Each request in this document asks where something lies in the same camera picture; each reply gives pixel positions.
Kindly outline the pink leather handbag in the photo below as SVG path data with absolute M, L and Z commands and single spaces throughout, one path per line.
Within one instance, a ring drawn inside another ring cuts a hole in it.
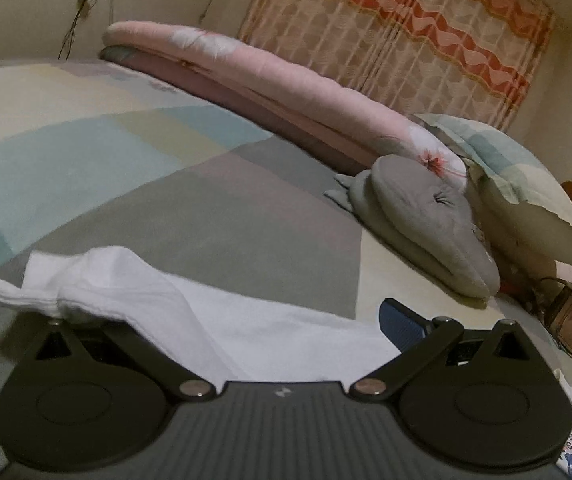
M 536 282 L 536 316 L 572 359 L 572 283 L 540 278 Z

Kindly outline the white printed sweatshirt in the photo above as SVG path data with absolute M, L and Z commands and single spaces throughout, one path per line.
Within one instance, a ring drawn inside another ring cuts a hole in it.
M 500 317 L 495 300 L 454 298 L 399 258 L 377 260 L 373 270 L 371 278 L 359 278 L 354 320 L 164 273 L 118 246 L 74 256 L 32 252 L 20 286 L 0 279 L 0 303 L 65 321 L 127 322 L 155 349 L 193 365 L 217 386 L 238 378 L 356 378 L 400 352 L 375 318 L 387 296 L 475 328 Z

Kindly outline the striped green white pillow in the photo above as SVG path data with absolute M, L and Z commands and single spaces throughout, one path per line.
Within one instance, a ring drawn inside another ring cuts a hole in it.
M 572 266 L 572 201 L 536 156 L 484 122 L 445 114 L 416 118 L 462 156 L 482 206 L 510 242 Z

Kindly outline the grey donut cushion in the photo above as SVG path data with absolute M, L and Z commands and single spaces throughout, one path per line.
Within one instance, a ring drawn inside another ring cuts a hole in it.
M 489 298 L 501 284 L 469 202 L 413 159 L 387 155 L 324 195 L 384 243 L 461 296 Z

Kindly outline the pink floral folded quilt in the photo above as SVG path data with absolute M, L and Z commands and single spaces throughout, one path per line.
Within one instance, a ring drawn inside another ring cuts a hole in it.
M 466 190 L 464 162 L 424 127 L 271 52 L 200 28 L 134 21 L 110 25 L 104 45 L 134 47 L 186 64 L 366 166 L 379 156 L 400 155 L 457 191 Z

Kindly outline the patterned beige curtain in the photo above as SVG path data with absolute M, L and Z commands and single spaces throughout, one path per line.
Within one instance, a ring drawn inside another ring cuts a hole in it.
M 555 21 L 541 0 L 252 0 L 238 36 L 403 115 L 502 130 Z

